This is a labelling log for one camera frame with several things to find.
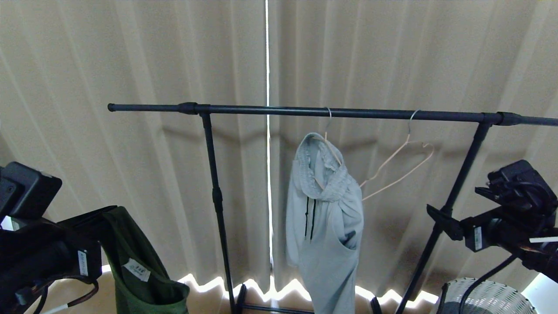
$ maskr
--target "label on robot arm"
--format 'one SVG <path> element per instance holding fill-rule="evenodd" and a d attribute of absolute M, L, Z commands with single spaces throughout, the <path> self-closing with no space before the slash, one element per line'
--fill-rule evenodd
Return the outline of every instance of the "label on robot arm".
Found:
<path fill-rule="evenodd" d="M 87 271 L 87 254 L 82 251 L 78 251 L 78 262 L 79 262 L 79 273 L 82 276 L 89 276 Z"/>
<path fill-rule="evenodd" d="M 481 227 L 475 228 L 475 251 L 483 248 L 483 230 Z"/>
<path fill-rule="evenodd" d="M 140 263 L 134 259 L 129 259 L 127 263 L 122 265 L 124 268 L 128 269 L 132 275 L 136 276 L 139 280 L 147 282 L 151 272 L 147 268 L 143 267 Z"/>

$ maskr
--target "brown floor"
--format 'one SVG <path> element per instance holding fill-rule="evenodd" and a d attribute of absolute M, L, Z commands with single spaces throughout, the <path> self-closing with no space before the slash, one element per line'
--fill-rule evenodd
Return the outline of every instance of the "brown floor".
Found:
<path fill-rule="evenodd" d="M 90 289 L 89 286 L 77 282 L 75 280 L 67 280 L 58 282 L 49 289 L 49 297 L 45 304 L 44 310 L 61 305 L 83 295 Z M 215 287 L 207 292 L 200 293 L 192 289 L 187 299 L 187 306 L 191 314 L 229 314 L 229 300 L 222 298 L 223 290 L 221 287 Z M 262 302 L 256 291 L 249 289 L 247 302 L 256 305 L 271 305 L 271 301 Z M 295 308 L 300 310 L 312 310 L 311 302 L 302 298 L 297 292 L 291 292 L 285 298 L 277 301 L 279 307 Z M 417 310 L 405 310 L 405 314 L 429 313 L 431 305 L 426 302 L 422 303 L 423 307 Z M 382 305 L 383 313 L 394 313 L 397 307 L 395 301 Z M 27 313 L 32 313 L 34 306 Z M 87 302 L 58 312 L 59 314 L 116 314 L 114 304 L 114 280 L 111 273 L 105 273 L 99 278 L 99 292 Z M 243 314 L 262 314 L 269 312 L 244 310 Z M 368 301 L 357 296 L 356 313 L 370 314 L 372 313 Z"/>

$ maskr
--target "beige curtain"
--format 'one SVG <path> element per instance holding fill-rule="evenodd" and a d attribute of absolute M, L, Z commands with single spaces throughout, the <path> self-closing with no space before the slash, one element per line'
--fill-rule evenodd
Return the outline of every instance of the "beige curtain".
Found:
<path fill-rule="evenodd" d="M 107 104 L 264 106 L 264 22 L 263 1 L 3 2 L 2 163 L 63 180 L 52 220 L 123 205 L 173 278 L 224 276 L 201 119 Z M 266 291 L 266 118 L 213 124 L 234 281 Z"/>
<path fill-rule="evenodd" d="M 495 112 L 556 117 L 558 3 L 545 1 L 270 0 L 271 105 Z M 327 118 L 271 117 L 274 270 L 278 289 L 297 271 L 285 261 L 285 202 L 294 152 L 304 135 L 323 134 Z M 365 228 L 357 284 L 382 296 L 403 295 L 433 227 L 426 204 L 446 201 L 476 128 L 474 123 L 412 123 L 412 140 L 435 155 L 403 182 L 364 203 Z M 407 122 L 334 118 L 331 142 L 362 182 L 405 140 Z M 454 208 L 462 219 L 495 207 L 477 196 L 487 173 L 528 159 L 556 188 L 558 130 L 492 127 Z M 371 194 L 428 153 L 410 145 L 374 182 Z M 508 253 L 472 254 L 442 236 L 420 288 L 478 277 Z M 535 276 L 514 263 L 494 277 L 517 289 Z"/>

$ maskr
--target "laundry basket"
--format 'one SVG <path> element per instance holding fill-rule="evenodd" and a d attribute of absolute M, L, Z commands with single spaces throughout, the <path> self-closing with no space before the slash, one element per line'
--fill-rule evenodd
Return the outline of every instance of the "laundry basket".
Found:
<path fill-rule="evenodd" d="M 444 284 L 437 308 L 431 314 L 458 314 L 461 297 L 476 279 L 462 278 Z M 505 284 L 486 280 L 467 298 L 463 314 L 536 314 L 520 292 Z"/>

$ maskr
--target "clothing rack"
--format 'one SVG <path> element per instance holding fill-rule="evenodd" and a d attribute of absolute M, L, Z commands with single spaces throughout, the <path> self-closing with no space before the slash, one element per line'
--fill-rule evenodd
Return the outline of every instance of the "clothing rack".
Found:
<path fill-rule="evenodd" d="M 273 308 L 266 306 L 256 306 L 246 304 L 247 289 L 242 285 L 238 299 L 234 300 L 233 283 L 230 276 L 229 254 L 227 249 L 227 233 L 225 230 L 225 222 L 223 218 L 223 195 L 219 188 L 219 179 L 217 177 L 217 163 L 215 161 L 215 149 L 213 146 L 213 133 L 211 131 L 211 114 L 227 113 L 227 114 L 244 114 L 244 115 L 280 115 L 280 116 L 312 116 L 312 117 L 345 117 L 345 118 L 375 118 L 375 119 L 397 119 L 409 120 L 415 111 L 411 110 L 376 110 L 376 109 L 341 109 L 341 108 L 311 108 L 311 107 L 260 107 L 260 106 L 217 106 L 210 104 L 197 104 L 194 102 L 186 102 L 172 105 L 156 105 L 156 104 L 109 104 L 109 111 L 156 111 L 156 112 L 180 112 L 187 115 L 199 115 L 203 121 L 205 130 L 205 141 L 207 144 L 209 156 L 209 168 L 211 171 L 211 181 L 213 184 L 213 203 L 215 205 L 215 213 L 217 214 L 217 223 L 219 227 L 219 237 L 221 240 L 221 249 L 223 251 L 223 261 L 225 265 L 225 277 L 227 281 L 227 290 L 230 300 L 230 311 L 232 314 L 242 314 L 243 309 L 252 309 L 268 312 L 293 313 L 293 314 L 312 314 L 310 311 L 289 310 L 284 308 Z M 473 165 L 473 161 L 477 157 L 477 153 L 486 138 L 490 127 L 512 126 L 512 125 L 544 125 L 558 126 L 558 119 L 544 117 L 528 117 L 521 116 L 511 112 L 481 113 L 481 112 L 451 112 L 451 111 L 418 111 L 414 114 L 413 120 L 428 121 L 456 121 L 456 122 L 475 122 L 478 123 L 477 130 L 473 136 L 473 142 L 469 147 L 469 151 L 465 156 L 465 160 L 461 165 L 459 174 L 455 179 L 455 183 L 451 189 L 445 205 L 441 208 L 441 212 L 450 215 L 453 211 L 455 200 L 461 191 L 463 183 Z M 409 283 L 405 294 L 399 304 L 396 314 L 402 314 L 405 305 L 417 286 L 419 278 L 424 271 L 426 263 L 434 250 L 434 246 L 442 233 L 442 229 L 436 223 L 430 234 L 430 238 L 426 243 L 424 251 L 418 261 L 417 267 Z M 371 301 L 371 305 L 375 314 L 379 314 L 379 304 L 376 298 Z"/>

